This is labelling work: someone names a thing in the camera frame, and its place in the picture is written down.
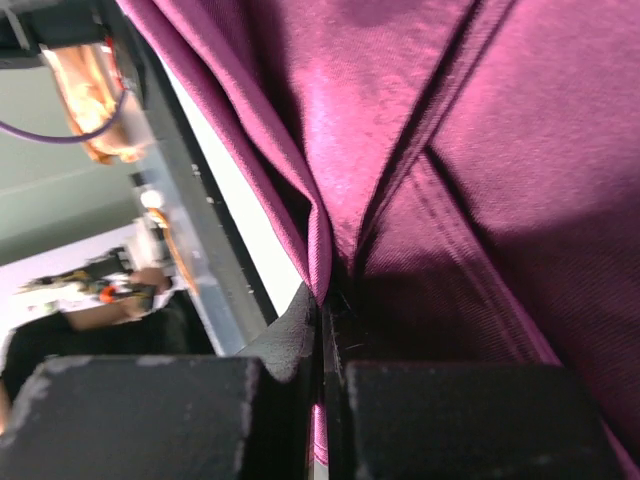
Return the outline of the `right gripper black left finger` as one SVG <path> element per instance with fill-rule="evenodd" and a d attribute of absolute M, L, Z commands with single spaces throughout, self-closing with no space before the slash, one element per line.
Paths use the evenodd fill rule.
<path fill-rule="evenodd" d="M 316 304 L 306 287 L 235 356 L 62 356 L 1 437 L 5 479 L 307 479 Z"/>

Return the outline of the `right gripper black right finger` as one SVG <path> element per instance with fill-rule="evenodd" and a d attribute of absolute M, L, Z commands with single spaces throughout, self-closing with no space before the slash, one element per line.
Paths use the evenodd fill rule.
<path fill-rule="evenodd" d="M 412 361 L 339 294 L 322 311 L 333 479 L 620 479 L 565 369 Z"/>

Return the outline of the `purple cloth napkin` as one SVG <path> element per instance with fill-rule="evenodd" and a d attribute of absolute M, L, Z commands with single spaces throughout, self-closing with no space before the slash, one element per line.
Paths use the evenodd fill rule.
<path fill-rule="evenodd" d="M 318 300 L 565 366 L 639 475 L 635 1 L 124 1 Z"/>

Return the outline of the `person in black shirt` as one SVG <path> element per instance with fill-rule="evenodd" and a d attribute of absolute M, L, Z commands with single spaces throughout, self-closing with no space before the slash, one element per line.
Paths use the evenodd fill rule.
<path fill-rule="evenodd" d="M 200 318 L 183 289 L 159 268 L 130 277 L 134 284 L 170 294 L 159 309 L 136 298 L 89 309 L 56 311 L 26 322 L 8 335 L 1 349 L 1 428 L 6 429 L 14 401 L 26 380 L 49 358 L 82 355 L 192 355 L 212 351 Z"/>

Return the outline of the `aluminium rail frame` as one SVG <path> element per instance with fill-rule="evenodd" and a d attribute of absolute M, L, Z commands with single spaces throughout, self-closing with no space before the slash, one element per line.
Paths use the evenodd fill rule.
<path fill-rule="evenodd" d="M 160 58 L 116 2 L 99 11 L 129 90 L 122 121 L 144 149 L 132 176 L 139 208 L 180 268 L 216 353 L 234 355 L 276 311 Z"/>

